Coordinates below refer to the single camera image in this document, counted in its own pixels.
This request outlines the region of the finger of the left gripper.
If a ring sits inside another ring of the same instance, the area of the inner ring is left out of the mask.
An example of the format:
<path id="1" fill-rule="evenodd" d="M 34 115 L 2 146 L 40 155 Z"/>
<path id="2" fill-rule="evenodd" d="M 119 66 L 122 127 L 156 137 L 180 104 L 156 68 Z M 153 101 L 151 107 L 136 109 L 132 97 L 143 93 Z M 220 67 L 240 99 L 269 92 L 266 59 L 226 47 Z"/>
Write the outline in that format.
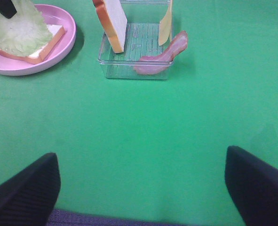
<path id="1" fill-rule="evenodd" d="M 12 0 L 0 0 L 0 13 L 7 19 L 11 19 L 17 13 Z"/>

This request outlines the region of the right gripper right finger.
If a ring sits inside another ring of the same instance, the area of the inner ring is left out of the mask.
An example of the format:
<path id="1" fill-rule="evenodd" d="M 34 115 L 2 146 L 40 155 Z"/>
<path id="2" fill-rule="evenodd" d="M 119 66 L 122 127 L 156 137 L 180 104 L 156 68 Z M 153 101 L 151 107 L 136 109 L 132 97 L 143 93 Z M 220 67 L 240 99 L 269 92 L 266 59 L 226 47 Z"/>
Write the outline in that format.
<path id="1" fill-rule="evenodd" d="M 277 168 L 238 146 L 229 146 L 224 179 L 247 226 L 278 226 Z"/>

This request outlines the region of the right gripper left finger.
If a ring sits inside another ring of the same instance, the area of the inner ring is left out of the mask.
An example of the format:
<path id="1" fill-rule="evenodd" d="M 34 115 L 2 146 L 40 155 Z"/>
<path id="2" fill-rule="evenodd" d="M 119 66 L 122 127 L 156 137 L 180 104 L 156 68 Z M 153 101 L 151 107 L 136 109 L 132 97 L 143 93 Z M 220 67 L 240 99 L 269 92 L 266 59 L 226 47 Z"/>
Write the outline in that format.
<path id="1" fill-rule="evenodd" d="M 60 192 L 55 153 L 47 153 L 0 185 L 0 226 L 44 226 Z"/>

